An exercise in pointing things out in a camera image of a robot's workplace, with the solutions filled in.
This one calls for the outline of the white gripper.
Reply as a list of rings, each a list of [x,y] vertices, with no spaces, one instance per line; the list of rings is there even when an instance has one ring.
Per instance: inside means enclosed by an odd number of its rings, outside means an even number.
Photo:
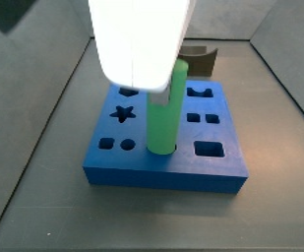
[[[190,0],[88,0],[103,73],[127,88],[154,92],[166,106],[167,87],[190,22]]]

